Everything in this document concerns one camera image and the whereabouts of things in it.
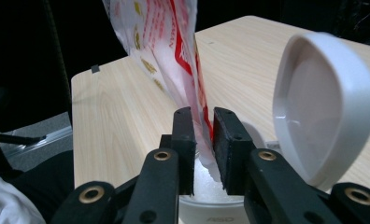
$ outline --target plastic bag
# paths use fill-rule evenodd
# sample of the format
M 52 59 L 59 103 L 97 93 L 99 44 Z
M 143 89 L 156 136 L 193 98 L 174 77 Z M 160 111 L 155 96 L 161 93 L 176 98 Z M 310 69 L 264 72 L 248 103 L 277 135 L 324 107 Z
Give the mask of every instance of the plastic bag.
M 200 161 L 214 162 L 194 28 L 196 0 L 103 0 L 127 53 L 178 108 L 190 106 Z

